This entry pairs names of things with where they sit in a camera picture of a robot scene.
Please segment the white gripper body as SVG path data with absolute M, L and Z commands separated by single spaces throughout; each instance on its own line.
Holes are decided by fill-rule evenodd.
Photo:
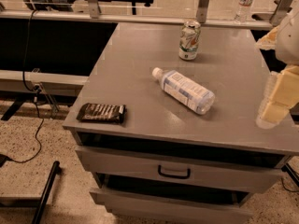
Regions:
M 286 64 L 299 64 L 299 4 L 285 16 L 278 27 L 276 57 Z

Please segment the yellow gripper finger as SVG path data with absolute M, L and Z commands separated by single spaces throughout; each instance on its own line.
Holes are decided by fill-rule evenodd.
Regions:
M 299 66 L 288 64 L 279 73 L 270 73 L 260 106 L 260 121 L 280 124 L 298 103 Z
M 273 28 L 262 38 L 259 38 L 255 44 L 257 49 L 270 50 L 276 48 L 278 27 Z

